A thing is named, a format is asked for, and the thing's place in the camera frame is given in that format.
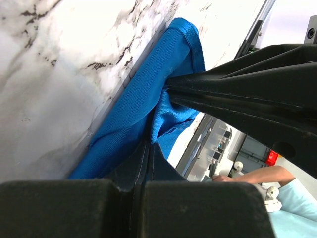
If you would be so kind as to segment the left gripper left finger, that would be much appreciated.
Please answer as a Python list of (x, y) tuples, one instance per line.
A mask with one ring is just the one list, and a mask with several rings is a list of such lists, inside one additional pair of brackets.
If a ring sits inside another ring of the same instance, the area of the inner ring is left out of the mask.
[(137, 237), (149, 148), (141, 142), (106, 178), (1, 184), (1, 237)]

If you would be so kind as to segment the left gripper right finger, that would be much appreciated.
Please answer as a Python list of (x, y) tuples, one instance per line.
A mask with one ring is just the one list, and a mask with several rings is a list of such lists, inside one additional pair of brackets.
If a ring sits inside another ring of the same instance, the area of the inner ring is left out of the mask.
[(189, 182), (150, 150), (141, 216), (143, 238), (272, 238), (257, 189), (242, 182)]

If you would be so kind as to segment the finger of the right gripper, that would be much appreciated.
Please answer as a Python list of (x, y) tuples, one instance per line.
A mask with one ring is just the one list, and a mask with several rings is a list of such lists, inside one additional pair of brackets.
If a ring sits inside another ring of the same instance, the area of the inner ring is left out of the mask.
[(172, 102), (214, 116), (317, 176), (317, 104), (265, 104), (169, 88)]
[(167, 85), (209, 94), (312, 93), (317, 86), (317, 47), (272, 45), (203, 73), (170, 78)]

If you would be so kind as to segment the blue satin napkin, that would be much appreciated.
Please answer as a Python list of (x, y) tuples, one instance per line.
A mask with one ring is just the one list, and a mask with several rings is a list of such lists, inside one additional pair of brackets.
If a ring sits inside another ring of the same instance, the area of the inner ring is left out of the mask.
[(168, 157), (196, 110), (173, 105), (166, 80), (205, 71), (199, 31), (191, 22), (172, 20), (110, 110), (70, 179), (102, 178), (126, 160), (141, 140), (159, 143)]

